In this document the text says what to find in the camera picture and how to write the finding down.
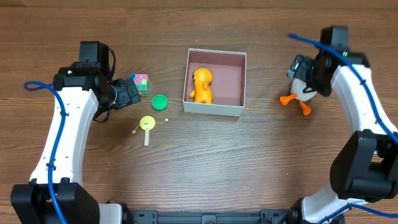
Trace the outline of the white plush duck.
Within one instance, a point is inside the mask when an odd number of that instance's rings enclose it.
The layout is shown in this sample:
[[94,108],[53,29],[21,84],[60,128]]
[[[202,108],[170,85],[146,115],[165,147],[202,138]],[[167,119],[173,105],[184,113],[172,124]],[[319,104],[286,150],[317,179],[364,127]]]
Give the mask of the white plush duck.
[[283,106],[286,106],[292,100],[298,100],[302,108],[303,115],[308,116],[311,113],[311,108],[306,105],[305,102],[311,100],[316,94],[317,91],[308,87],[304,81],[294,78],[290,87],[290,95],[281,96],[279,101]]

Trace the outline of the multicoloured puzzle cube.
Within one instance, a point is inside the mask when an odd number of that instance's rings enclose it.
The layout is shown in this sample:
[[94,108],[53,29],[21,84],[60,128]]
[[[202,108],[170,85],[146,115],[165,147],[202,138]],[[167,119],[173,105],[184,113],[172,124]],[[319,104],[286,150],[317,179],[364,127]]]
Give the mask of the multicoloured puzzle cube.
[[150,80],[148,74],[132,73],[130,78],[134,80],[140,97],[148,97],[150,90]]

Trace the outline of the orange dinosaur toy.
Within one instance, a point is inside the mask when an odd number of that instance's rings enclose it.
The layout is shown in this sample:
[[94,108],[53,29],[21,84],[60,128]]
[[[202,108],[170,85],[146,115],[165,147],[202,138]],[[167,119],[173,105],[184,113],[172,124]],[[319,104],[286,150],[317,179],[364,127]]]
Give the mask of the orange dinosaur toy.
[[195,103],[213,103],[213,94],[211,91],[211,84],[213,82],[213,75],[207,68],[199,68],[192,74],[194,88],[189,94],[189,98],[194,99]]

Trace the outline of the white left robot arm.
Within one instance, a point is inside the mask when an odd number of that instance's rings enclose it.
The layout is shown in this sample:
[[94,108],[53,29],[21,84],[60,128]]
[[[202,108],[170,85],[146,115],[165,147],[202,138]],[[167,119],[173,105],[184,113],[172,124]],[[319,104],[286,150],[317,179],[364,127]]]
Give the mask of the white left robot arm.
[[133,223],[125,203],[98,203],[84,188],[83,157],[90,124],[103,114],[140,102],[132,78],[113,78],[116,57],[98,41],[80,43],[79,60],[62,67],[48,89],[55,98],[43,153],[28,184],[16,184],[11,204],[21,223]]

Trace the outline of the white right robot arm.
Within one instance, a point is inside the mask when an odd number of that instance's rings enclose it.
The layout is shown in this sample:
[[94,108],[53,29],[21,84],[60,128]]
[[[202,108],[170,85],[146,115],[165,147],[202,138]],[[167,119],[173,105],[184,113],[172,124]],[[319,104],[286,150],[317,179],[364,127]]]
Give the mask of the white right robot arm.
[[329,183],[298,199],[287,223],[342,223],[343,214],[397,195],[397,128],[389,121],[363,53],[322,50],[316,58],[297,55],[287,76],[291,95],[304,103],[315,94],[338,95],[350,138],[330,168]]

